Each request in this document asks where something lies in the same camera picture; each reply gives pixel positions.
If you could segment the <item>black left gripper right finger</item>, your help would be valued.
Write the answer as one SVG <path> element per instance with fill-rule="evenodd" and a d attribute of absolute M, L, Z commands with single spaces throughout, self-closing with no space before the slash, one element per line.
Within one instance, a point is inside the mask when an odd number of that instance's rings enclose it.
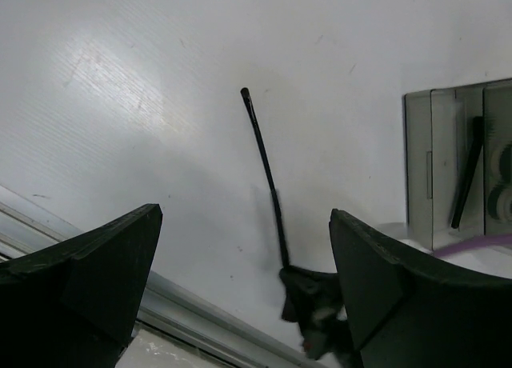
<path fill-rule="evenodd" d="M 508 367 L 511 281 L 437 259 L 333 210 L 330 240 L 365 367 Z"/>

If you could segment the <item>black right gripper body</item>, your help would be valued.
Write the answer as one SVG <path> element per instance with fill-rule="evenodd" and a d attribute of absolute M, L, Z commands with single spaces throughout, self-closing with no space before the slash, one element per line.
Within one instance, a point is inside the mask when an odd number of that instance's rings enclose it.
<path fill-rule="evenodd" d="M 344 307 L 338 275 L 287 266 L 279 277 L 286 292 L 282 320 L 298 324 L 305 356 L 317 361 L 332 353 L 340 364 L 359 364 L 349 323 L 338 318 Z"/>

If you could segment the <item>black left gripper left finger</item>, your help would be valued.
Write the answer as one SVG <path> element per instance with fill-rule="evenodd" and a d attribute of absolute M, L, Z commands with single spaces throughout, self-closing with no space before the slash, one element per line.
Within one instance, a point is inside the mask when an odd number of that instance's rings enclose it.
<path fill-rule="evenodd" d="M 3 367 L 113 367 L 128 347 L 162 226 L 145 204 L 1 264 Z"/>

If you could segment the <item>clear acrylic makeup organizer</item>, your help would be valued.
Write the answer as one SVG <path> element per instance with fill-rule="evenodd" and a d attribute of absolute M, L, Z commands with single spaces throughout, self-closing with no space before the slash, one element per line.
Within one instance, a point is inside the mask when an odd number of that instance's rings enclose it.
<path fill-rule="evenodd" d="M 402 100 L 411 237 L 441 254 L 471 247 L 511 248 L 511 223 L 498 222 L 487 212 L 492 189 L 511 185 L 511 81 L 422 90 Z M 483 148 L 460 227 L 452 229 L 477 116 L 484 118 Z"/>

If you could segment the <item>black fan makeup brush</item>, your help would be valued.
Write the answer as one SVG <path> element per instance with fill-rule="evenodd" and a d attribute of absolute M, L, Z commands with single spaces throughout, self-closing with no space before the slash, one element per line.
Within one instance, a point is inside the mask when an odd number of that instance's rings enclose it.
<path fill-rule="evenodd" d="M 451 228 L 458 229 L 462 220 L 462 214 L 467 202 L 472 181 L 476 172 L 479 156 L 483 148 L 484 141 L 484 118 L 477 116 L 472 119 L 472 142 L 467 156 L 465 168 L 459 180 L 457 194 L 455 196 L 455 205 Z"/>

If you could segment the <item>black round compact jar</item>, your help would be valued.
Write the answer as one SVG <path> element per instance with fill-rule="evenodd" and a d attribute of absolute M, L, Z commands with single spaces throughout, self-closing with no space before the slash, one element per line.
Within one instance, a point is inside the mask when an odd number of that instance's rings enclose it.
<path fill-rule="evenodd" d="M 487 212 L 492 219 L 511 223 L 511 185 L 498 184 L 487 199 Z"/>

